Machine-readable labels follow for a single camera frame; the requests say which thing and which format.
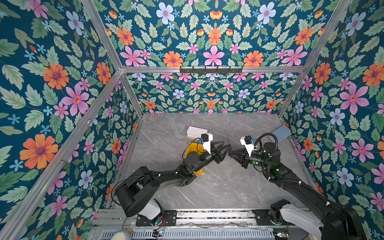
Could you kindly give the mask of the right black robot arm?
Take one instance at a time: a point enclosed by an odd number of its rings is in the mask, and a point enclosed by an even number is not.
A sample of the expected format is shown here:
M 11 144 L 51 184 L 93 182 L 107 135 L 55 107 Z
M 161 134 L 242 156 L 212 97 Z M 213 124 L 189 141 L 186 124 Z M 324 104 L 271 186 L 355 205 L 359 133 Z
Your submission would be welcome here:
M 253 144 L 243 149 L 229 150 L 229 156 L 247 168 L 260 167 L 263 176 L 298 199 L 308 212 L 297 209 L 287 200 L 271 205 L 270 218 L 274 224 L 292 223 L 318 240 L 365 240 L 367 238 L 357 211 L 343 207 L 304 183 L 280 160 L 275 143 L 265 143 L 259 150 Z

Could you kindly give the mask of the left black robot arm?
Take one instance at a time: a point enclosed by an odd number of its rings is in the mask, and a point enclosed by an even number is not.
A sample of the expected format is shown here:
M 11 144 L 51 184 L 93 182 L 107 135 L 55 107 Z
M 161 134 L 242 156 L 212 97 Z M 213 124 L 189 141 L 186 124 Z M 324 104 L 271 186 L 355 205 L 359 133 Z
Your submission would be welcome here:
M 182 163 L 171 171 L 151 171 L 146 166 L 140 167 L 115 185 L 111 197 L 117 197 L 126 217 L 141 215 L 157 224 L 163 218 L 164 209 L 153 199 L 155 193 L 165 188 L 189 185 L 205 166 L 211 162 L 221 163 L 230 147 L 217 141 L 211 143 L 210 152 L 186 151 Z

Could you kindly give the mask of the yellow plastic bin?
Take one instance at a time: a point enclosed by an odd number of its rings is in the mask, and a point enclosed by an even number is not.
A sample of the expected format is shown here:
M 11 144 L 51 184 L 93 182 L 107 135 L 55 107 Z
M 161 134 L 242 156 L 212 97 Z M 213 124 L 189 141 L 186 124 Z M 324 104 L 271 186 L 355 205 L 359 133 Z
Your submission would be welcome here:
M 201 143 L 190 142 L 183 153 L 183 163 L 187 169 L 196 174 L 203 175 L 203 161 L 201 155 L 205 152 Z

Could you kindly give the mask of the white rectangular box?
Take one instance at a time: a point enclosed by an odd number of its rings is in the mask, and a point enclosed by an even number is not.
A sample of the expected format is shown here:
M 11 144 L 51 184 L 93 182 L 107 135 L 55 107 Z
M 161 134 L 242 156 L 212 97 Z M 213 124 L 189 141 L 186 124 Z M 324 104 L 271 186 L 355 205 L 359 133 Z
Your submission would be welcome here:
M 207 133 L 208 130 L 193 126 L 189 126 L 187 129 L 187 137 L 190 139 L 201 138 L 202 135 L 206 135 Z

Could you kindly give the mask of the grey blue flat box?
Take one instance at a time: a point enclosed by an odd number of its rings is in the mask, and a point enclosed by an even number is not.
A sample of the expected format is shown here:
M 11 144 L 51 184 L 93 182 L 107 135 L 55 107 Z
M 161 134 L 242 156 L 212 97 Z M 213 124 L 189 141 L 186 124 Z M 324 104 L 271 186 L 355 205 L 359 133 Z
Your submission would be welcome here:
M 292 134 L 292 131 L 288 127 L 283 125 L 272 131 L 272 134 L 275 135 L 277 140 L 280 142 L 285 138 L 289 137 Z

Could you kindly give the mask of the beige round object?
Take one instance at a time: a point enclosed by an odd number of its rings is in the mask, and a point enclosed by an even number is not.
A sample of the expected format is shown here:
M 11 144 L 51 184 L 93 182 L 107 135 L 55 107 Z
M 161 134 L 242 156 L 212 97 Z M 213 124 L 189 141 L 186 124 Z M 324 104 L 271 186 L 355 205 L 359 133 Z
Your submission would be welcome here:
M 112 237 L 111 240 L 131 240 L 132 236 L 127 231 L 118 231 Z

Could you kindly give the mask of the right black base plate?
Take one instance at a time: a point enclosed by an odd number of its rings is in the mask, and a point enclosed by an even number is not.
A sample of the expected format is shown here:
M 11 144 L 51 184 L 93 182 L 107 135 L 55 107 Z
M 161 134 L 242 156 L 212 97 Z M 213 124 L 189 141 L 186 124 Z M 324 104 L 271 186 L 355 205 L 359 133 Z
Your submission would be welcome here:
M 284 220 L 272 220 L 270 215 L 270 209 L 252 210 L 255 215 L 255 219 L 258 226 L 293 226 Z

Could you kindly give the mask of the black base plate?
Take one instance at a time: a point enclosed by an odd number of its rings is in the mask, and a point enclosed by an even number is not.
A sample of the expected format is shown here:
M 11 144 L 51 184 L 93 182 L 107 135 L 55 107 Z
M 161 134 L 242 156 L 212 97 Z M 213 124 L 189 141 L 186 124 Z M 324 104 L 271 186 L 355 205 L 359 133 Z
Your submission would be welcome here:
M 176 210 L 164 210 L 153 220 L 149 220 L 147 217 L 138 215 L 136 220 L 137 227 L 174 227 L 177 221 Z
M 255 219 L 258 226 L 293 226 L 284 220 L 272 220 L 270 215 L 270 209 L 252 210 L 255 215 Z

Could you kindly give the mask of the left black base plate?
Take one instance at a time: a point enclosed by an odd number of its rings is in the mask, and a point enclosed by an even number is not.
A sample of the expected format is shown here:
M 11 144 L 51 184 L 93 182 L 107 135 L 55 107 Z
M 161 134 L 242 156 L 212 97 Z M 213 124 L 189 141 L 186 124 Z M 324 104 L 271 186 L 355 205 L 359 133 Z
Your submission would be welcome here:
M 174 227 L 177 221 L 176 210 L 164 210 L 153 220 L 149 220 L 147 217 L 138 215 L 136 220 L 137 227 Z

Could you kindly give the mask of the black hook rail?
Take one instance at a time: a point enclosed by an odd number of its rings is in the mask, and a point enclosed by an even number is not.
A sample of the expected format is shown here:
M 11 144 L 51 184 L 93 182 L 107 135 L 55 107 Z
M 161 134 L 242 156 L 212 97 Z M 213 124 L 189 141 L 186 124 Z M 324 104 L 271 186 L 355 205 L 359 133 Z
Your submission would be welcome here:
M 237 74 L 243 72 L 243 67 L 180 67 L 180 73 L 186 74 Z

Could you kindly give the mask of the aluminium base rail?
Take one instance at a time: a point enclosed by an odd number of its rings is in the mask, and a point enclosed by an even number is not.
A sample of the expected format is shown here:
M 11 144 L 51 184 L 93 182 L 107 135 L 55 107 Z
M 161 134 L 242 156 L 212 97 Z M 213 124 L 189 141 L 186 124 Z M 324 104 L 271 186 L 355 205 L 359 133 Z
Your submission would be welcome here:
M 91 235 L 101 235 L 103 231 L 127 230 L 134 232 L 136 229 L 176 229 L 176 228 L 245 228 L 266 229 L 298 227 L 305 231 L 313 231 L 323 227 L 320 219 L 308 209 L 297 208 L 293 205 L 284 206 L 281 209 L 282 220 L 293 224 L 293 226 L 258 226 L 252 210 L 259 209 L 176 209 L 177 221 L 174 227 L 137 227 L 137 216 L 126 217 L 124 212 L 118 209 L 100 210 L 99 216 L 94 220 L 91 227 Z

